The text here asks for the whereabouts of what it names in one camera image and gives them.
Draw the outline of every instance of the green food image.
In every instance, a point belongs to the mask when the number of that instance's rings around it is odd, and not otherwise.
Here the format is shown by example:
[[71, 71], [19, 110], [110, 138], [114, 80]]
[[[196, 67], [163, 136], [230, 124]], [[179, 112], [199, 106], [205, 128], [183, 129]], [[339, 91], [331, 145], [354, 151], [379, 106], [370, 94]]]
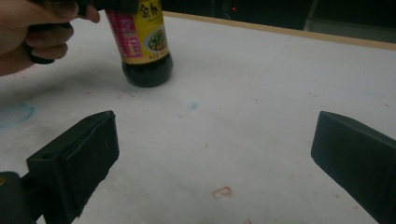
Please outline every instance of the green food image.
[[166, 37], [165, 37], [165, 31], [163, 29], [156, 31], [151, 36], [148, 42], [148, 47], [153, 50], [161, 50], [166, 48]]

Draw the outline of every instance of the bottle label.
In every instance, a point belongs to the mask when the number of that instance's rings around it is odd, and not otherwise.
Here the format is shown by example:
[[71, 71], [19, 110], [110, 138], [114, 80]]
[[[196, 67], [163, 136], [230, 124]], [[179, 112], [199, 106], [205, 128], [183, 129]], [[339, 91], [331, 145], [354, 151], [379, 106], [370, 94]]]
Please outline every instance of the bottle label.
[[106, 10], [122, 60], [151, 63], [169, 53], [161, 0], [140, 0], [137, 14]]

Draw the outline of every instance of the human hand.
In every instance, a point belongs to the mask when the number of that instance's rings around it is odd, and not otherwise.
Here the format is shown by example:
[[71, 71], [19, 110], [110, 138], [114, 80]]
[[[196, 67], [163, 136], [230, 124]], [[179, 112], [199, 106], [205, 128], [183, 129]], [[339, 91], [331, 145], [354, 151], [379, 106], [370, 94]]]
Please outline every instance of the human hand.
[[[29, 26], [36, 24], [67, 23], [77, 17], [78, 6], [74, 1], [62, 3], [33, 2], [31, 0], [2, 0], [0, 7], [0, 76], [30, 67], [28, 47], [32, 53], [44, 59], [60, 59], [67, 52], [65, 42], [72, 36], [73, 27], [55, 26], [46, 31], [29, 33]], [[87, 7], [86, 19], [99, 22], [99, 14], [93, 6]]]

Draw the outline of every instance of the red scribble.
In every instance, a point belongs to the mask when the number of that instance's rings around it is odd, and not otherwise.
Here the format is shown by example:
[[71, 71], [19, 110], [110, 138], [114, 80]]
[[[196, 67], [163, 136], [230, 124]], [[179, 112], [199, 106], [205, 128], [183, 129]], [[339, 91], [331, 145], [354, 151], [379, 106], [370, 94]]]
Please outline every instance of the red scribble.
[[216, 200], [220, 198], [225, 198], [225, 197], [231, 197], [233, 195], [233, 192], [229, 187], [224, 187], [222, 189], [217, 189], [213, 191], [213, 197], [215, 197]]

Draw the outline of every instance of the sauce bottle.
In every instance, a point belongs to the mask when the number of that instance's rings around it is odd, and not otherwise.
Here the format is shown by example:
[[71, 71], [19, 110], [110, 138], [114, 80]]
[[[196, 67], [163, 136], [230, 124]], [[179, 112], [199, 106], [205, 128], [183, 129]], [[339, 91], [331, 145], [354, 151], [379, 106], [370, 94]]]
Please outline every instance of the sauce bottle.
[[154, 87], [166, 82], [173, 61], [166, 41], [161, 0], [138, 0], [135, 14], [106, 9], [130, 83]]

